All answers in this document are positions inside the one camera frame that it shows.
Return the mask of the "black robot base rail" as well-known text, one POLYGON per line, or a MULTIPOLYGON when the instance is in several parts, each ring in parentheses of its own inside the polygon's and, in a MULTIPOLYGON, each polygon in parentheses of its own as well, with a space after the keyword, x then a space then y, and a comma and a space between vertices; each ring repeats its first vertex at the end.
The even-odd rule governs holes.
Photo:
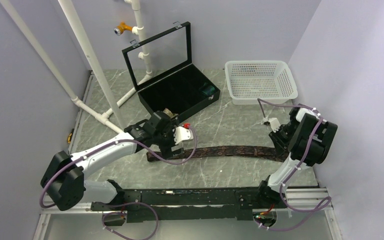
POLYGON ((95 212, 123 212, 128 223, 154 220, 236 219, 251 221, 259 210, 285 209, 264 186, 117 189, 110 203, 93 202, 95 212))

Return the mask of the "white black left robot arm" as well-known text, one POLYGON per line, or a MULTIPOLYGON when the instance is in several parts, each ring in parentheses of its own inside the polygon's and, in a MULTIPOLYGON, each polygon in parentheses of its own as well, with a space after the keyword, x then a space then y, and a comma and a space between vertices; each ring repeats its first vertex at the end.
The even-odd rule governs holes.
POLYGON ((88 178, 103 167, 139 151, 150 150, 152 145, 159 153, 151 155, 169 162, 169 158, 183 151, 181 144, 195 138, 189 126, 180 126, 162 111, 154 112, 127 126, 115 137, 87 150, 75 153, 56 153, 41 181, 39 205, 43 209, 57 207, 66 211, 79 203, 99 202, 111 210, 125 203, 125 191, 114 180, 91 181, 88 178))

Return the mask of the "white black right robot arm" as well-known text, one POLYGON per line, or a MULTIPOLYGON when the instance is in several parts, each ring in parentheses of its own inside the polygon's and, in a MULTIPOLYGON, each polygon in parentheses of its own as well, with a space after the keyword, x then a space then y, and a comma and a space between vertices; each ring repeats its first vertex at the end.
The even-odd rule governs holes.
POLYGON ((294 107, 289 115, 287 124, 269 134, 276 148, 286 148, 287 157, 258 186, 255 200, 262 208, 282 202, 289 185, 303 170, 324 162, 338 131, 338 125, 321 118, 316 109, 294 107))

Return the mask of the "navy orange paisley tie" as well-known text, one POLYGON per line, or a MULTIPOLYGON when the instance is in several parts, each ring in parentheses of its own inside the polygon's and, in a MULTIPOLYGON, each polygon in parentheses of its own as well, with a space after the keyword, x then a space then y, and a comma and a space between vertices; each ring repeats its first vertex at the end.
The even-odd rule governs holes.
POLYGON ((191 158, 247 157, 260 158, 283 163, 288 156, 288 151, 277 151, 274 147, 252 145, 223 145, 199 147, 195 150, 191 158))

